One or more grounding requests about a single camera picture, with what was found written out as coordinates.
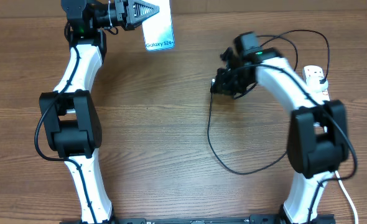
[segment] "white plastic casing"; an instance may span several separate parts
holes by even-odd
[[[80,54],[80,61],[77,66],[75,76],[73,77],[71,85],[67,88],[66,93],[74,93],[77,90],[91,91],[95,79],[95,75],[102,66],[102,56],[99,48],[90,44],[77,45],[78,53]],[[73,69],[77,62],[77,54],[74,48],[70,49],[70,61],[67,65],[66,72],[55,87],[54,91],[60,92],[66,86],[67,80],[72,75]],[[75,110],[68,110],[68,113],[75,113]],[[81,165],[83,176],[90,198],[93,211],[95,213],[96,221],[98,223],[103,220],[109,220],[112,212],[112,204],[109,200],[105,188],[101,171],[99,168],[99,149],[95,149],[92,158],[87,159],[85,156],[71,156],[69,159],[76,161]],[[87,223],[94,223],[90,209],[84,194],[84,188],[81,181],[80,173],[76,166],[71,162],[65,162],[73,177],[76,186],[78,198],[81,204],[81,220]]]
[[[80,54],[80,61],[72,84],[68,87],[66,93],[74,93],[76,90],[91,91],[96,72],[102,66],[101,52],[97,46],[80,44],[77,45],[77,50]],[[76,61],[76,51],[74,48],[71,48],[70,61],[67,65],[66,72],[60,83],[53,89],[54,91],[61,91],[66,86],[66,82],[70,78],[70,75],[72,75]]]
[[[285,58],[272,58],[265,60],[262,64],[272,65],[283,68],[288,72],[292,78],[301,85],[301,87],[311,95],[311,97],[319,104],[323,104],[323,98],[320,97],[323,93],[314,92],[307,86],[303,79],[301,79],[291,68],[290,64]],[[307,99],[298,86],[285,73],[278,70],[266,67],[258,67],[256,72],[256,79],[260,85],[271,92],[279,103],[286,109],[288,114],[291,111],[305,106],[312,108],[315,105]],[[291,223],[306,223],[309,207],[312,197],[318,187],[318,182],[330,178],[334,175],[333,172],[323,172],[314,175],[311,179],[306,179],[304,175],[294,173],[293,182],[290,194],[284,202],[284,211]],[[324,188],[320,189],[312,209],[311,220],[317,216],[317,207],[322,198]]]
[[[96,221],[102,222],[109,220],[112,212],[112,204],[109,200],[105,187],[103,186],[101,170],[99,168],[99,149],[95,149],[91,159],[85,156],[71,156],[69,159],[76,161],[81,165],[84,180],[92,207],[95,213]],[[81,220],[83,222],[94,223],[90,209],[84,194],[83,184],[81,182],[80,173],[76,166],[71,162],[65,162],[72,174],[78,198],[81,203]]]

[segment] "robotic arm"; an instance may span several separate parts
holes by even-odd
[[[235,47],[238,55],[231,48],[221,55],[226,68],[218,69],[210,91],[234,96],[246,93],[247,86],[257,82],[272,93],[291,116],[287,152],[296,173],[279,216],[270,218],[270,221],[306,223],[309,205],[319,182],[331,178],[340,163],[348,159],[344,140],[310,98],[322,105],[346,133],[345,109],[340,101],[322,101],[276,49],[263,50],[258,46],[252,32],[237,37]],[[319,125],[327,127],[326,133],[315,133],[314,126]],[[311,212],[313,223],[334,222],[333,216],[317,216],[317,205],[326,184],[323,183],[316,196]],[[252,215],[250,220],[262,220],[262,217],[264,215]]]
[[[95,75],[107,52],[106,35],[100,29],[112,32],[112,28],[120,26],[124,30],[133,30],[142,21],[157,14],[159,7],[140,0],[115,0],[107,4],[94,0],[62,0],[62,7],[68,19],[65,37],[70,45],[70,62],[61,82],[53,92],[41,94],[39,103],[48,144],[65,161],[74,179],[82,212],[81,220],[77,223],[249,224],[249,220],[254,220],[251,224],[306,222],[309,204],[318,183],[331,177],[340,163],[348,158],[348,147],[344,140],[333,124],[325,119],[321,108],[309,99],[313,98],[322,105],[346,133],[345,109],[339,101],[323,102],[314,95],[277,50],[258,47],[253,33],[242,34],[235,39],[238,55],[228,49],[221,56],[227,66],[218,69],[211,92],[233,96],[245,93],[248,85],[259,83],[290,114],[287,152],[296,173],[289,198],[282,205],[279,215],[251,215],[249,219],[217,220],[117,220],[103,186],[98,160],[102,130],[90,95]],[[59,116],[67,113],[76,114],[77,119],[61,121]],[[327,132],[315,134],[315,123],[327,127]],[[332,216],[317,216],[316,208],[322,193],[323,189],[319,190],[311,218],[313,223],[324,223],[323,220],[333,223]]]
[[[142,21],[157,14],[159,7],[140,0],[115,0],[108,4],[62,0],[62,8],[68,19],[65,37],[70,45],[70,61],[53,92],[40,96],[47,140],[50,148],[66,160],[73,177],[82,213],[77,223],[116,223],[100,172],[98,154],[102,130],[90,95],[107,52],[106,35],[100,28],[109,32],[116,26],[134,30]],[[59,116],[67,113],[76,114],[77,119],[60,121]],[[81,171],[68,160],[78,164]]]

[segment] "black wire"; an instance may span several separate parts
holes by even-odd
[[[285,41],[287,41],[288,43],[290,43],[290,44],[293,46],[294,50],[295,50],[295,65],[294,65],[294,71],[297,69],[297,66],[298,66],[298,49],[297,49],[297,47],[295,46],[295,44],[294,44],[291,40],[289,40],[289,39],[287,39],[287,38],[284,38],[284,37],[278,37],[278,36],[276,36],[276,35],[258,35],[257,37],[276,37],[276,38],[279,38],[279,39],[285,40]],[[257,83],[255,83],[252,87],[250,87],[250,88],[249,88],[248,90],[246,90],[244,93],[240,94],[239,96],[234,97],[233,99],[234,99],[234,100],[237,100],[237,99],[239,99],[239,98],[244,97],[245,95],[247,95],[247,93],[249,93],[251,90],[253,90],[256,86],[257,86]]]
[[[65,26],[65,38],[69,41],[68,39],[68,33],[70,32],[70,26],[68,25],[68,22],[66,23]],[[35,129],[35,134],[34,134],[34,147],[35,150],[37,151],[37,153],[45,160],[47,161],[57,161],[57,162],[71,162],[72,164],[74,164],[78,170],[78,173],[80,174],[80,178],[81,178],[81,182],[83,184],[83,190],[84,190],[84,195],[85,195],[85,199],[87,201],[87,206],[90,209],[91,215],[92,215],[92,219],[94,221],[95,224],[97,224],[96,221],[96,217],[95,217],[95,212],[93,210],[92,207],[92,202],[90,201],[90,197],[88,196],[88,191],[86,188],[86,184],[85,184],[85,180],[84,180],[84,175],[83,175],[83,171],[81,169],[81,165],[79,165],[76,161],[71,160],[69,158],[51,158],[51,157],[47,157],[46,155],[44,155],[40,149],[39,146],[39,133],[40,133],[40,129],[42,126],[42,123],[44,122],[45,117],[48,115],[50,109],[54,106],[55,102],[60,98],[60,96],[66,92],[66,90],[68,89],[68,87],[71,85],[72,80],[76,74],[77,68],[78,68],[78,64],[80,62],[80,53],[78,52],[78,49],[73,46],[76,55],[77,55],[77,60],[76,60],[76,64],[73,68],[72,74],[70,75],[69,79],[66,82],[65,87],[56,95],[56,97],[51,101],[51,103],[48,105],[47,109],[44,111],[44,113],[42,114],[39,123],[37,124],[37,127]]]
[[[295,44],[293,43],[293,41],[287,39],[287,38],[284,38],[284,37],[279,37],[278,35],[258,35],[257,37],[273,37],[272,39],[269,39],[268,41],[266,41],[265,43],[261,44],[260,47],[266,45],[267,43],[269,43],[270,41],[272,40],[276,40],[277,38],[279,39],[282,39],[282,40],[285,40],[287,41],[288,43],[290,43],[294,50],[295,50],[295,65],[294,65],[294,71],[297,69],[297,65],[298,65],[298,49],[297,49],[297,46],[295,46]]]
[[[116,32],[113,32],[111,29],[105,29],[106,31],[108,31],[109,33],[111,33],[112,35],[117,35],[119,34],[119,30],[117,30],[116,27],[114,27],[114,29],[116,29]]]
[[[346,136],[346,134],[343,132],[343,130],[340,128],[340,126],[335,122],[335,120],[330,116],[330,114],[320,105],[318,104],[312,97],[309,93],[307,93],[301,86],[301,84],[293,77],[291,76],[287,71],[285,71],[283,68],[278,68],[278,67],[275,67],[275,66],[272,66],[272,65],[263,65],[263,64],[256,64],[256,65],[245,65],[245,66],[242,66],[240,68],[237,68],[235,69],[233,72],[238,72],[240,70],[243,70],[243,69],[247,69],[247,68],[254,68],[254,67],[267,67],[267,68],[271,68],[271,69],[275,69],[275,70],[278,70],[282,73],[285,73],[287,76],[289,76],[289,78],[299,87],[299,89],[302,91],[302,93],[307,97],[307,99],[309,101],[311,101],[315,106],[318,106],[321,111],[323,112],[323,114],[325,115],[325,117],[334,125],[334,127],[340,132],[340,134],[342,135],[343,139],[345,140],[346,142],[346,145],[348,146],[351,154],[352,154],[352,158],[353,158],[353,170],[352,170],[352,173],[346,177],[341,177],[341,178],[336,178],[336,177],[333,177],[333,178],[329,178],[329,179],[324,179],[322,181],[319,182],[318,184],[318,187],[316,188],[316,191],[314,193],[314,196],[312,197],[312,201],[311,201],[311,204],[310,204],[310,207],[308,208],[309,210],[309,213],[308,213],[308,219],[307,219],[307,224],[310,224],[310,217],[311,217],[311,214],[312,214],[312,209],[315,205],[315,201],[316,201],[316,197],[318,195],[318,192],[319,192],[319,188],[323,185],[324,182],[328,182],[328,181],[331,181],[331,180],[335,180],[335,181],[338,181],[338,180],[348,180],[350,178],[352,178],[355,173],[356,173],[356,170],[358,169],[358,158],[356,156],[356,152],[355,152],[355,149],[354,147],[352,146],[352,143],[351,141],[348,139],[348,137]]]
[[[208,139],[208,144],[210,145],[210,148],[211,150],[213,151],[214,153],[214,156],[216,157],[216,159],[218,159],[218,161],[220,162],[220,164],[223,165],[223,167],[225,167],[225,169],[227,169],[229,172],[233,173],[233,174],[237,174],[237,175],[249,175],[249,174],[253,174],[253,173],[256,173],[256,172],[259,172],[259,171],[262,171],[264,169],[267,169],[271,166],[273,166],[274,164],[276,164],[277,162],[279,162],[281,159],[283,159],[283,157],[287,154],[287,151],[285,153],[283,153],[283,155],[278,158],[276,161],[272,162],[271,164],[267,165],[267,166],[264,166],[260,169],[256,169],[256,170],[253,170],[253,171],[250,171],[250,172],[238,172],[238,171],[235,171],[233,169],[230,169],[227,165],[225,165],[225,163],[222,162],[222,160],[218,157],[218,155],[216,154],[216,152],[214,151],[214,148],[211,144],[211,141],[210,141],[210,122],[211,122],[211,109],[212,109],[212,105],[213,105],[213,93],[211,93],[211,99],[210,99],[210,113],[208,115],[208,125],[207,125],[207,139]]]
[[[290,31],[284,32],[282,34],[279,34],[279,35],[277,35],[277,36],[275,36],[275,37],[267,40],[265,43],[261,44],[260,47],[266,45],[267,43],[269,43],[272,40],[275,40],[277,38],[280,38],[281,36],[283,36],[285,34],[288,34],[288,33],[291,33],[291,32],[313,32],[315,34],[321,35],[325,39],[325,42],[326,42],[326,45],[327,45],[327,69],[326,69],[325,78],[320,81],[320,83],[325,83],[325,81],[327,80],[328,70],[330,68],[330,45],[328,44],[327,38],[322,33],[317,32],[317,31],[314,31],[314,30],[307,30],[307,29],[290,30]]]
[[[239,96],[233,97],[234,100],[237,100],[239,98],[242,98],[244,96],[247,95],[247,93],[249,93],[251,90],[253,90],[256,86],[257,86],[257,82],[254,83],[254,85],[252,85],[248,90],[246,90],[244,93],[240,94]]]

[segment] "white power strip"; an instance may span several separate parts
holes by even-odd
[[[307,84],[307,86],[314,91],[323,101],[330,101],[330,97],[328,95],[328,82],[326,80],[325,83],[320,83],[320,80],[324,78],[324,74],[323,74],[323,69],[315,66],[315,65],[308,65],[305,66],[304,69],[302,70],[302,76]],[[335,171],[335,175],[337,176],[337,178],[340,178],[340,175],[338,173],[338,171]],[[354,221],[355,224],[358,224],[359,219],[358,219],[358,212],[356,211],[355,205],[352,202],[351,197],[349,196],[348,192],[345,190],[345,187],[343,185],[343,182],[341,180],[338,181],[338,183],[340,184],[340,187],[346,197],[346,199],[348,200],[348,202],[351,205],[352,211],[353,211],[353,215],[354,215]]]

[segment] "white cable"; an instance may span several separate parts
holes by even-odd
[[[109,21],[110,21],[110,29],[112,29],[113,25],[111,23],[111,18],[110,18],[110,0],[109,0],[109,4],[108,4],[108,14],[109,14]]]
[[[335,175],[337,178],[340,178],[340,175],[338,174],[338,171],[336,170],[335,171]],[[351,205],[351,208],[352,208],[352,211],[353,211],[353,216],[354,216],[354,219],[355,219],[355,224],[358,224],[359,222],[359,219],[358,219],[358,212],[356,211],[356,208],[355,208],[355,205],[353,204],[352,202],[352,199],[350,197],[350,195],[348,194],[348,192],[345,190],[345,187],[344,187],[344,184],[341,180],[338,181],[338,183],[340,184],[340,187],[343,191],[343,193],[345,194],[345,197],[346,199],[348,200],[348,202],[350,203]]]

